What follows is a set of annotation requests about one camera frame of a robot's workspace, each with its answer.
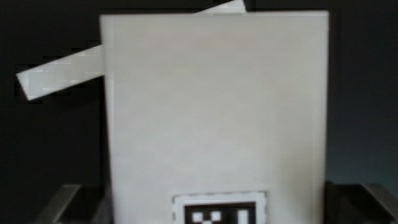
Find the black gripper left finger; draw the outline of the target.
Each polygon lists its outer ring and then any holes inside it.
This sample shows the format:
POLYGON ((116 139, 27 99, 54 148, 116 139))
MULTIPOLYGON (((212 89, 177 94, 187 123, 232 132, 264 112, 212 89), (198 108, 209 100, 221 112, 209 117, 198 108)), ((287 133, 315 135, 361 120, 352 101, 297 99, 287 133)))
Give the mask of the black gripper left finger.
POLYGON ((33 224, 114 224, 111 189, 63 185, 33 224))

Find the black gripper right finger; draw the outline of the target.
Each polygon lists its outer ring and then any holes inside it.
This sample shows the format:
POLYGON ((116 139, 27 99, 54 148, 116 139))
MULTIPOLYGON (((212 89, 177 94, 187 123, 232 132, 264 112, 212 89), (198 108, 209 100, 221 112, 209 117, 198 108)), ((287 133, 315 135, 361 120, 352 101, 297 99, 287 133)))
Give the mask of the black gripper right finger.
POLYGON ((379 184, 326 183, 324 224, 398 224, 398 199, 379 184))

